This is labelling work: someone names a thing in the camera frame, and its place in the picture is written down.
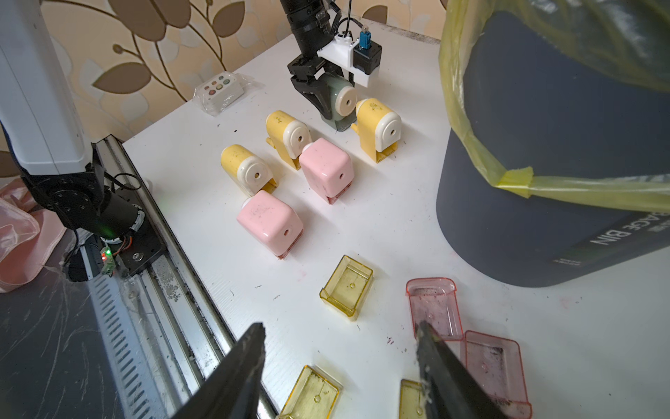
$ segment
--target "yellow garbage bag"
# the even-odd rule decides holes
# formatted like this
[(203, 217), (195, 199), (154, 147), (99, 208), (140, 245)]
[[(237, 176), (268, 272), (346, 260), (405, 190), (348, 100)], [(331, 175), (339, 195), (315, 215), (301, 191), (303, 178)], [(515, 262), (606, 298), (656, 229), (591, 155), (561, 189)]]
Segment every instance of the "yellow garbage bag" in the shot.
[(514, 14), (564, 54), (607, 76), (670, 92), (669, 2), (449, 0), (440, 72), (452, 129), (491, 186), (524, 198), (535, 195), (628, 211), (670, 213), (667, 174), (605, 179), (534, 176), (532, 167), (508, 170), (477, 139), (465, 112), (463, 75), (472, 47), (495, 11)]

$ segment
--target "pink pencil sharpener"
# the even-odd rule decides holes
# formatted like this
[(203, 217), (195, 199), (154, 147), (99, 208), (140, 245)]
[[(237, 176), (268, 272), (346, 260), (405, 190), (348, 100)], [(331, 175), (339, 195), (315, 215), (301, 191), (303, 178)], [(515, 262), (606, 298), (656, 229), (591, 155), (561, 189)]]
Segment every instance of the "pink pencil sharpener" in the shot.
[(328, 204), (337, 201), (354, 180), (351, 157), (326, 139), (307, 144), (298, 160), (310, 188)]
[(290, 206), (264, 190), (245, 202), (237, 221), (279, 259), (286, 257), (304, 229)]

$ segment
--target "table surface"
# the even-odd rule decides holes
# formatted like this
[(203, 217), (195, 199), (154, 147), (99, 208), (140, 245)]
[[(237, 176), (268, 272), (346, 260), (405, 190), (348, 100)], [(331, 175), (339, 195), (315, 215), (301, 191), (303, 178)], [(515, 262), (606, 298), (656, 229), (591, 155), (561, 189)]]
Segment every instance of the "table surface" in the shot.
[[(445, 276), (458, 288), (464, 330), (519, 342), (534, 417), (665, 416), (670, 248), (550, 288), (508, 286), (470, 267), (436, 219), (450, 132), (439, 45), (371, 27), (384, 56), (379, 78), (359, 93), (403, 118), (399, 148), (380, 164), (352, 130), (335, 132), (294, 91), (286, 68), (299, 54), (293, 36), (238, 70), (256, 86), (221, 115), (189, 102), (124, 144), (232, 332), (265, 325), (263, 382), (275, 406), (309, 364), (344, 387), (333, 418), (397, 417), (400, 380), (419, 377), (405, 285)], [(278, 109), (351, 155), (356, 178), (334, 205), (265, 143), (265, 118)], [(268, 162), (274, 196), (305, 224), (283, 261), (235, 220), (246, 196), (219, 161), (234, 143)], [(319, 299), (344, 254), (374, 269), (356, 322)]]

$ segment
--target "leaf pattern wallpaper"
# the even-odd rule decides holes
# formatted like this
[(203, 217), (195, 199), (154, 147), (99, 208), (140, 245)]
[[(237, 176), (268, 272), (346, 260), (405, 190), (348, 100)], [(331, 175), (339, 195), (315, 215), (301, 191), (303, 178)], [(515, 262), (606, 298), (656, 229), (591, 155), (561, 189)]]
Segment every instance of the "leaf pattern wallpaper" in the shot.
[[(346, 11), (348, 2), (336, 0)], [(91, 141), (129, 139), (291, 31), (279, 0), (42, 0)], [(446, 0), (354, 0), (352, 14), (438, 38)]]

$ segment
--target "dark gray trash bin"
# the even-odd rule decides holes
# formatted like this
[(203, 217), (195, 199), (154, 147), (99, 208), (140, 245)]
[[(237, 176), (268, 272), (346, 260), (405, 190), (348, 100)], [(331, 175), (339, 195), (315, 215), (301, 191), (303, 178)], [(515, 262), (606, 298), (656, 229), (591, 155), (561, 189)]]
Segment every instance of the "dark gray trash bin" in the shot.
[[(506, 168), (579, 178), (670, 174), (670, 95), (568, 58), (510, 13), (495, 13), (483, 32), (464, 77), (465, 108), (474, 134)], [(437, 214), (456, 253), (518, 286), (559, 284), (670, 245), (670, 214), (525, 199), (489, 186), (453, 131)]]

